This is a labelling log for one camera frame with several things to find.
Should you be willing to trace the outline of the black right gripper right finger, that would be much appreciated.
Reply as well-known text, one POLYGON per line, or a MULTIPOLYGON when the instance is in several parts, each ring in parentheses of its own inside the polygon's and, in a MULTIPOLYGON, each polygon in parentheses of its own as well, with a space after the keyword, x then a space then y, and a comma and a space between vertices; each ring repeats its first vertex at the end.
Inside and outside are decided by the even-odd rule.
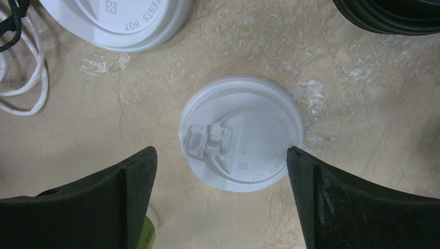
POLYGON ((286 162, 307 248, 439 248, 439 199, 372 183, 296 146, 286 162))

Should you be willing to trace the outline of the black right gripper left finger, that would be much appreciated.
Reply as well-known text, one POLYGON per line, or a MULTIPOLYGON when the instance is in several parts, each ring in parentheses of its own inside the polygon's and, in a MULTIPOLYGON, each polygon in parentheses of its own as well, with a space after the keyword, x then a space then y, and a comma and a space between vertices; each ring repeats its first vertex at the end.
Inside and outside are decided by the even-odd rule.
POLYGON ((1 199, 1 248, 138 248, 156 172, 149 146, 34 197, 1 199))

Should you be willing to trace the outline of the green takeout paper cup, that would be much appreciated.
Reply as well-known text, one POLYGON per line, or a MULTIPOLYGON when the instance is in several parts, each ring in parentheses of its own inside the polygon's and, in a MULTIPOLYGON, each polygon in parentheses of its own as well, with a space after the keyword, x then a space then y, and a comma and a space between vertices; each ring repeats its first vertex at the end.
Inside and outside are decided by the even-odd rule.
POLYGON ((156 230, 159 227, 159 218, 154 208, 149 205, 143 222, 138 249, 152 249, 155 239, 156 230))

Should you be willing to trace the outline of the single white coffee lid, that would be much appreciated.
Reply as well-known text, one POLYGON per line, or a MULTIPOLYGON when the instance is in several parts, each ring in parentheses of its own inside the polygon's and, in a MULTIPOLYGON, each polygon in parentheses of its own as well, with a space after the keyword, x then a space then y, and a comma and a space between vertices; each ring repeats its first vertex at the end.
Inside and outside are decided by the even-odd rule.
POLYGON ((211 81, 187 102, 178 136, 202 182, 251 192, 287 174, 287 150, 303 144, 304 125, 293 100, 276 83, 231 75, 211 81))

